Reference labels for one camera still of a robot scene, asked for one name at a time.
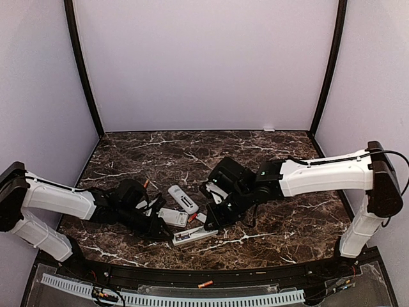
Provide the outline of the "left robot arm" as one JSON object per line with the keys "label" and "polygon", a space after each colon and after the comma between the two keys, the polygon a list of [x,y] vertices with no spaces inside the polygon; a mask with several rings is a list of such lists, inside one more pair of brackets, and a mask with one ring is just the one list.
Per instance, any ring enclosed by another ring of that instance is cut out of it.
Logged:
{"label": "left robot arm", "polygon": [[79,189],[57,184],[28,172],[13,162],[1,173],[1,231],[19,236],[47,253],[77,279],[90,274],[76,241],[52,229],[31,209],[57,212],[98,224],[122,224],[146,240],[169,241],[174,235],[159,216],[165,204],[161,194],[150,200],[145,186],[125,179],[113,189]]}

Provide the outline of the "white battery cover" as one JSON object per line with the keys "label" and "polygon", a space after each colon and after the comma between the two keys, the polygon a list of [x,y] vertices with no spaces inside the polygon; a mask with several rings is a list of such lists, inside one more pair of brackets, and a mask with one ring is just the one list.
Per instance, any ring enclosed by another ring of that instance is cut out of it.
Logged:
{"label": "white battery cover", "polygon": [[206,223],[207,216],[203,213],[197,213],[196,219],[202,223]]}

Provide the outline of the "white remote with compartment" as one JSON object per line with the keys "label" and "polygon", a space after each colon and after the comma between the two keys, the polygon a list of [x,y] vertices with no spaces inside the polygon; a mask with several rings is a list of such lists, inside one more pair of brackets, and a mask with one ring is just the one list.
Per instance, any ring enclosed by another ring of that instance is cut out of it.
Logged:
{"label": "white remote with compartment", "polygon": [[168,189],[168,193],[187,214],[192,215],[199,210],[198,205],[181,189],[180,186],[172,185]]}

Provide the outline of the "slim white remote control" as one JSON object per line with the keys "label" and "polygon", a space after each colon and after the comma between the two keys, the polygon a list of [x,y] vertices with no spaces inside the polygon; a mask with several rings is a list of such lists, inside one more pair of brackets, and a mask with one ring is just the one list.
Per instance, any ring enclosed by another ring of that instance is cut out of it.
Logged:
{"label": "slim white remote control", "polygon": [[188,244],[197,240],[206,239],[208,237],[218,234],[218,230],[205,230],[203,233],[195,233],[193,235],[189,234],[189,230],[184,230],[174,234],[172,243],[174,246],[180,246],[182,244]]}

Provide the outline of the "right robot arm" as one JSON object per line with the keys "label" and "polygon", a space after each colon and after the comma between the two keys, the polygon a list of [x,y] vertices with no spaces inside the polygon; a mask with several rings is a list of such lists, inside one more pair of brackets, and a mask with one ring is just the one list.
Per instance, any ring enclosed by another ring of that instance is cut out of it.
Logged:
{"label": "right robot arm", "polygon": [[201,185],[202,193],[213,198],[206,206],[204,228],[214,231],[234,225],[251,207],[269,201],[321,191],[362,190],[361,207],[339,240],[339,253],[326,264],[326,272],[338,278],[379,227],[387,226],[403,208],[407,189],[400,188],[388,158],[393,153],[370,141],[363,150],[336,157],[265,161],[256,172],[224,157]]}

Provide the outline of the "clear handle screwdriver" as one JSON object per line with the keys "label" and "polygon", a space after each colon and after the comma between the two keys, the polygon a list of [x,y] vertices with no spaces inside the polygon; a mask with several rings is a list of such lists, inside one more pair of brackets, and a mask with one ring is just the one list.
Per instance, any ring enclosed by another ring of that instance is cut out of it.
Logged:
{"label": "clear handle screwdriver", "polygon": [[189,230],[190,235],[193,235],[195,233],[203,233],[203,232],[205,232],[205,229],[204,229],[203,226],[200,226],[200,227],[193,228],[193,229]]}

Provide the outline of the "white remote with green buttons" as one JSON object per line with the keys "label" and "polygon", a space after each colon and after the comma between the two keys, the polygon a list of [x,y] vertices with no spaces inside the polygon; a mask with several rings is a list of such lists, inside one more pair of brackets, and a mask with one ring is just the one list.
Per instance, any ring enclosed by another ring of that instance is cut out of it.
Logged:
{"label": "white remote with green buttons", "polygon": [[186,227],[189,219],[189,215],[186,212],[166,208],[160,209],[158,216],[161,217],[167,225],[179,228]]}

